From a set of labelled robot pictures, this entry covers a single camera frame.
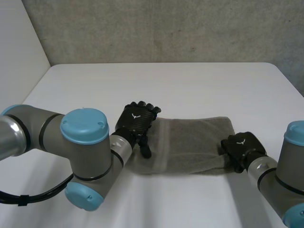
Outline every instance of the cloth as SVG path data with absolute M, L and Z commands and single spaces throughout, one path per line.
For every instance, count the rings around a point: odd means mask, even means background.
M 235 134 L 227 117 L 209 119 L 157 118 L 148 130 L 152 157 L 134 148 L 126 168 L 138 174 L 223 174 L 231 172 L 220 141 Z

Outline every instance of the black cable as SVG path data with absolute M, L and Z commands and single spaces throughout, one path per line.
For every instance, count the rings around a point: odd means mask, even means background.
M 47 200 L 49 198 L 56 196 L 59 192 L 61 192 L 64 188 L 66 188 L 67 184 L 72 180 L 73 177 L 74 175 L 71 174 L 68 178 L 66 178 L 63 182 L 61 182 L 57 186 L 53 187 L 49 191 L 46 191 L 36 196 L 29 196 L 29 195 L 15 196 L 0 191 L 0 203 L 18 204 L 18 206 L 26 206 L 29 203 L 37 203 Z

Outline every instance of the white table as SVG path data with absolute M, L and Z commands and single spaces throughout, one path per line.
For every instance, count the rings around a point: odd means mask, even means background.
M 160 117 L 228 116 L 279 157 L 287 125 L 303 119 L 304 99 L 268 63 L 76 64 L 49 69 L 25 104 L 66 114 L 103 111 L 114 130 L 123 107 L 144 100 Z M 65 179 L 66 159 L 40 151 L 0 162 L 1 190 L 39 194 Z M 95 212 L 74 207 L 61 192 L 27 207 L 0 205 L 5 228 L 284 228 L 246 172 L 221 176 L 138 176 L 123 170 Z

